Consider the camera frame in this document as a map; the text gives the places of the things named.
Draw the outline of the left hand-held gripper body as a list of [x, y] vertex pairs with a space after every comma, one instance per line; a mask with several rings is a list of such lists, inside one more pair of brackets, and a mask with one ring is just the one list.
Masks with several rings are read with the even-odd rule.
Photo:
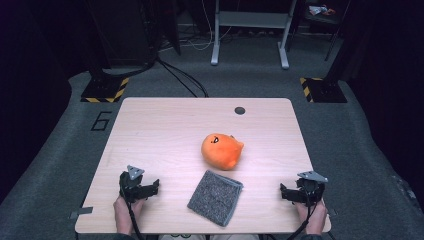
[[143, 169], [131, 165], [121, 173], [119, 193], [127, 202], [134, 203], [136, 200], [148, 198], [146, 190], [141, 186], [143, 174]]

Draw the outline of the black tape floor marking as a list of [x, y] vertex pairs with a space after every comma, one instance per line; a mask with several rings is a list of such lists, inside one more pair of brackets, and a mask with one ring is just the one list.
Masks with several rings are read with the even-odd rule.
[[91, 126], [91, 130], [105, 131], [110, 122], [111, 114], [111, 111], [100, 111]]

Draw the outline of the white metal stand frame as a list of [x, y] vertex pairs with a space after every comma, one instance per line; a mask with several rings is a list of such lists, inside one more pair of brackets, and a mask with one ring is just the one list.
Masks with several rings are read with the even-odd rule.
[[211, 65], [216, 66], [219, 63], [221, 27], [273, 28], [283, 30], [282, 39], [277, 43], [277, 47], [281, 67], [284, 70], [288, 70], [289, 62], [286, 52], [286, 42], [296, 4], [297, 0], [290, 0], [290, 8], [287, 13], [238, 12], [221, 10], [220, 0], [215, 0], [214, 44], [210, 61]]

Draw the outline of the orange plush toy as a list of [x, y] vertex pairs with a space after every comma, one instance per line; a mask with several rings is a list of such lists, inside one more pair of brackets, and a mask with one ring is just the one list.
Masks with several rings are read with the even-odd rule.
[[220, 170], [232, 170], [240, 160], [244, 144], [232, 135], [209, 134], [202, 142], [203, 159]]

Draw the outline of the black striped stand base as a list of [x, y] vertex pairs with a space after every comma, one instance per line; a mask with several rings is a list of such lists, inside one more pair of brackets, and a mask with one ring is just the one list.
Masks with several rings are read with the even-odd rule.
[[91, 80], [81, 94], [80, 101], [90, 103], [118, 102], [128, 82], [128, 78], [111, 79], [105, 82]]
[[346, 103], [347, 99], [337, 83], [321, 78], [301, 78], [306, 100], [310, 103]]

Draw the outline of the person's legs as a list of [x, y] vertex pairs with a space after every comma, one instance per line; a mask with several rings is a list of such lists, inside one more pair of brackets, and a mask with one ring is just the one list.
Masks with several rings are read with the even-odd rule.
[[159, 235], [158, 240], [260, 240], [257, 234]]

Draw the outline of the small colourful object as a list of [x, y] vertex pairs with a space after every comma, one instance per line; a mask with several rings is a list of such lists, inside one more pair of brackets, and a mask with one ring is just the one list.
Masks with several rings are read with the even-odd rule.
[[326, 5], [322, 6], [309, 6], [308, 11], [311, 15], [315, 16], [318, 14], [330, 16], [336, 13], [334, 9], [328, 8]]

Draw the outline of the person's left hand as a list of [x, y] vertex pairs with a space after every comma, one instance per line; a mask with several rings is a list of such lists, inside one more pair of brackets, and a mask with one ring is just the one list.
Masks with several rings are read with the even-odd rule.
[[[137, 200], [131, 204], [131, 209], [136, 221], [140, 219], [143, 204], [144, 200]], [[134, 224], [132, 222], [129, 209], [124, 198], [119, 196], [113, 203], [113, 207], [115, 212], [117, 232], [126, 235], [132, 234], [134, 231]]]

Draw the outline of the grey fluffy cloth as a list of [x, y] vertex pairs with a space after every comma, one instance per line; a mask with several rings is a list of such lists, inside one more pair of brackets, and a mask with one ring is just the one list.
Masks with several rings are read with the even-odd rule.
[[207, 170], [187, 207], [218, 226], [226, 227], [234, 214], [243, 187], [239, 181]]

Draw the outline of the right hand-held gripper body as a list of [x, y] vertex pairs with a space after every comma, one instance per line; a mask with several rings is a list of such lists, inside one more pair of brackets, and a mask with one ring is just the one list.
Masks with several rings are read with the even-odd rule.
[[299, 191], [304, 195], [305, 204], [315, 204], [322, 199], [325, 184], [328, 178], [315, 171], [298, 173], [299, 179], [296, 181]]

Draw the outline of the black cabinet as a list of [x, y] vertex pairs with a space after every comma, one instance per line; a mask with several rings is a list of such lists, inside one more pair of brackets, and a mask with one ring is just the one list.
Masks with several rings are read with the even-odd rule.
[[86, 0], [110, 66], [153, 63], [168, 42], [181, 54], [176, 0]]

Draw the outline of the person's right hand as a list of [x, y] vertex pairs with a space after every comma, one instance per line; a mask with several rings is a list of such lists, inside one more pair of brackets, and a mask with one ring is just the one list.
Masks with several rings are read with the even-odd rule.
[[304, 221], [308, 221], [304, 232], [308, 235], [321, 236], [327, 217], [327, 208], [325, 204], [322, 201], [319, 201], [314, 206], [314, 211], [311, 216], [308, 216], [308, 208], [305, 205], [296, 203], [295, 207], [298, 212], [300, 222], [303, 223]]

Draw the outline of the dark curtain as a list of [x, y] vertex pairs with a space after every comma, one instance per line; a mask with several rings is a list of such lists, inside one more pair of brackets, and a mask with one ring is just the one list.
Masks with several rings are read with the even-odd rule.
[[352, 0], [333, 66], [424, 215], [424, 0]]
[[73, 0], [0, 0], [0, 203], [66, 109], [84, 70]]

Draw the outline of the dark side table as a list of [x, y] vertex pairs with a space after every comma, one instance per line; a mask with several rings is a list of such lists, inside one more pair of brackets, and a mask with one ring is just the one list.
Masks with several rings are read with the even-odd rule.
[[[294, 37], [298, 32], [300, 23], [308, 22], [311, 26], [318, 26], [321, 30], [324, 30], [326, 34], [331, 35], [329, 49], [325, 57], [325, 60], [328, 60], [334, 48], [343, 21], [350, 8], [351, 1], [352, 0], [297, 0], [293, 14], [292, 26], [290, 28], [290, 36], [287, 40], [286, 49], [291, 49]], [[309, 6], [322, 5], [326, 5], [328, 8], [334, 9], [336, 13], [330, 16], [325, 16], [321, 14], [313, 16], [309, 13]]]

